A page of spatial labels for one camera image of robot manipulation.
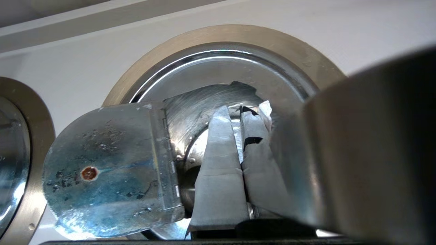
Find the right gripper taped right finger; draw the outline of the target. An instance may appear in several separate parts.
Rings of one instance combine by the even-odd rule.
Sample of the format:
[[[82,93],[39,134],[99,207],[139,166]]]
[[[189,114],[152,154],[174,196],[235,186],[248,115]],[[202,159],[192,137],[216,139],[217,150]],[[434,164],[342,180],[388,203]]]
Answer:
[[[261,212],[290,217],[291,199],[269,145],[271,112],[268,100],[259,104],[256,110],[241,108],[242,170],[246,195],[249,203]]]

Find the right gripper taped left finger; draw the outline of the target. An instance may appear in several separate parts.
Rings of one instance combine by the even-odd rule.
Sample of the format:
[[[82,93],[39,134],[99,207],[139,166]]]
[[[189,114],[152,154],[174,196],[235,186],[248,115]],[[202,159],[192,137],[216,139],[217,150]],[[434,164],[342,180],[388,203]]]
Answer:
[[[194,208],[188,232],[193,239],[237,237],[237,226],[249,220],[241,163],[226,106],[208,124],[203,162],[195,181]]]

